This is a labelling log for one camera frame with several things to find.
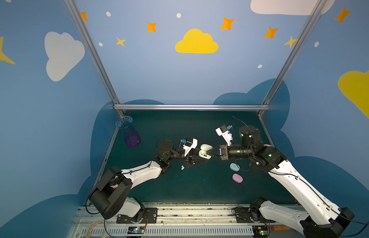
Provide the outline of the white earbud charging case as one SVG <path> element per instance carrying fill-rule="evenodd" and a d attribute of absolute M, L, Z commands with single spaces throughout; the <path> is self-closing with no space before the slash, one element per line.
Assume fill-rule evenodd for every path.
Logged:
<path fill-rule="evenodd" d="M 203 158 L 203 159 L 211 159 L 211 155 L 208 154 L 209 151 L 211 151 L 213 149 L 213 147 L 211 145 L 208 145 L 208 144 L 202 144 L 200 146 L 200 150 L 198 152 L 198 156 L 200 158 Z"/>

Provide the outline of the light blue earbud case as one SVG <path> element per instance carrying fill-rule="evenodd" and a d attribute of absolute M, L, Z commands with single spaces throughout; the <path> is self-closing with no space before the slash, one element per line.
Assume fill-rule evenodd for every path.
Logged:
<path fill-rule="evenodd" d="M 238 172 L 240 170 L 239 165 L 237 165 L 236 163 L 231 163 L 230 164 L 230 169 L 234 172 Z"/>

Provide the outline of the pink earbud charging case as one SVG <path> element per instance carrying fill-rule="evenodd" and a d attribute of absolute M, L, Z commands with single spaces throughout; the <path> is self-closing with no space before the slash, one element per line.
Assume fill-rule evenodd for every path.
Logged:
<path fill-rule="evenodd" d="M 242 183 L 243 182 L 243 177 L 240 176 L 239 174 L 233 174 L 232 176 L 233 181 L 235 181 L 236 183 Z"/>

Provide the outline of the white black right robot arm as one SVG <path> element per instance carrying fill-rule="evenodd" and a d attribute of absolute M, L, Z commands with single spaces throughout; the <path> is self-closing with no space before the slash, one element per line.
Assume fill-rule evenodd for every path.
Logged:
<path fill-rule="evenodd" d="M 264 144 L 261 133 L 253 126 L 239 129 L 240 144 L 233 144 L 230 126 L 217 128 L 216 133 L 226 141 L 220 145 L 221 160 L 249 158 L 278 181 L 304 208 L 296 211 L 258 198 L 247 215 L 252 222 L 275 221 L 288 226 L 306 238 L 339 238 L 353 221 L 354 213 L 340 208 L 315 189 L 276 147 Z"/>

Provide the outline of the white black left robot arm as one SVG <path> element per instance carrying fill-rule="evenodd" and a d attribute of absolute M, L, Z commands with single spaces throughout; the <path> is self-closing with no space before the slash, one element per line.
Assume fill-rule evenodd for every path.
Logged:
<path fill-rule="evenodd" d="M 197 139 L 181 140 L 179 149 L 175 149 L 170 140 L 164 140 L 156 156 L 148 163 L 131 169 L 109 169 L 92 188 L 87 201 L 106 220 L 120 215 L 139 223 L 143 220 L 145 207 L 137 199 L 128 196 L 130 191 L 148 180 L 163 176 L 171 168 L 170 160 L 183 160 L 188 166 L 196 166 L 211 158 L 209 152 L 212 149 L 208 144 L 197 148 Z"/>

